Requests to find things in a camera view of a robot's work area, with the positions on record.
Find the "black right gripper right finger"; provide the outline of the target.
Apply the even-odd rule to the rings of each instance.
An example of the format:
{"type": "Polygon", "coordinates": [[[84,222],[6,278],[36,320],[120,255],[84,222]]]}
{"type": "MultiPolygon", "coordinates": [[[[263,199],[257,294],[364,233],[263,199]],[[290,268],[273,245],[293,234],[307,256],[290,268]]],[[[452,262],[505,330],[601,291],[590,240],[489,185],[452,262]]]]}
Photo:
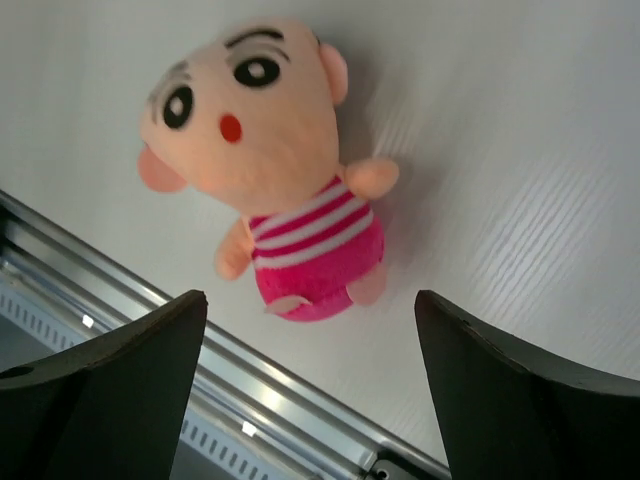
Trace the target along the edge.
{"type": "Polygon", "coordinates": [[[636,479],[639,383],[553,354],[433,291],[415,301],[455,479],[636,479]]]}

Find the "pink black-haired boy doll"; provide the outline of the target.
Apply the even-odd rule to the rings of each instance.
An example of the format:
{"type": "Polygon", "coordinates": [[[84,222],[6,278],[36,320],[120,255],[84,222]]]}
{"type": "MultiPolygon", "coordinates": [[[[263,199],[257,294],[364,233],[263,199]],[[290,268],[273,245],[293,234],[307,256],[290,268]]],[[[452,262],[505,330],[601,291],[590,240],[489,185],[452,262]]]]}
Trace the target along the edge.
{"type": "Polygon", "coordinates": [[[192,187],[233,208],[218,274],[252,269],[266,310],[290,321],[371,305],[386,287],[372,202],[399,168],[384,157],[340,161],[336,109],[348,88],[334,46],[300,21],[259,19],[172,65],[141,116],[143,183],[192,187]]]}

